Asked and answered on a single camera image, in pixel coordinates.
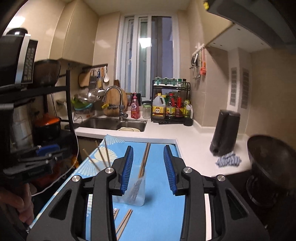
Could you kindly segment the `left human hand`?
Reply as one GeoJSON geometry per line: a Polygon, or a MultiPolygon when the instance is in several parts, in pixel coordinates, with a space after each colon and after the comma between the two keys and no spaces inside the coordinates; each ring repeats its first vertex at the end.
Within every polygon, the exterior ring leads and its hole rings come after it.
{"type": "Polygon", "coordinates": [[[34,204],[28,183],[20,186],[20,194],[10,192],[1,187],[1,203],[8,204],[16,208],[19,212],[21,222],[31,225],[34,220],[34,204]]]}

